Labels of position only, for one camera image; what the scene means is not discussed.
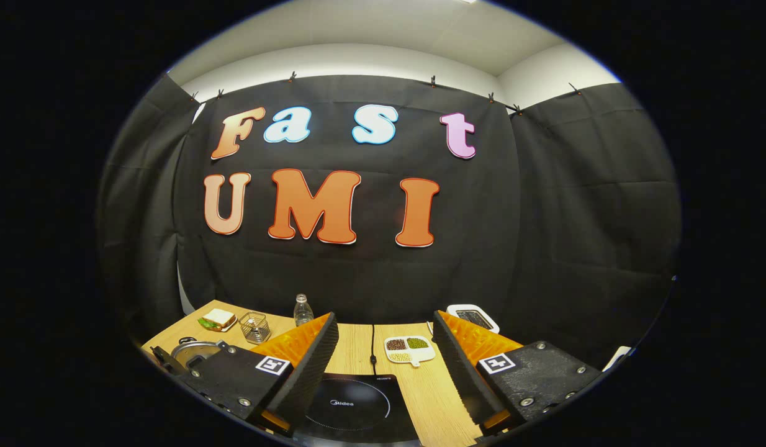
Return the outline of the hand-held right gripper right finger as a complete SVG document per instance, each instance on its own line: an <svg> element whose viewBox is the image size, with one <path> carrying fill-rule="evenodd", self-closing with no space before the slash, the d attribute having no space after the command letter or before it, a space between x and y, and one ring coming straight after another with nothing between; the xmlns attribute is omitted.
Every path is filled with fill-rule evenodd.
<svg viewBox="0 0 766 447"><path fill-rule="evenodd" d="M472 422L485 436L553 412L602 372L547 341L522 345L437 310L433 337Z"/></svg>

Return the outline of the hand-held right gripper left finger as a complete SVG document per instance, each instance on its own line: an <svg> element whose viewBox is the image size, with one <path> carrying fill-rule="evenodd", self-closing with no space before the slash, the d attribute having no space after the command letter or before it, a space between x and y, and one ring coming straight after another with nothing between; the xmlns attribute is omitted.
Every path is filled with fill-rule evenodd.
<svg viewBox="0 0 766 447"><path fill-rule="evenodd" d="M253 349L226 342L187 372L187 385L241 420L291 436L305 420L340 339L334 312Z"/></svg>

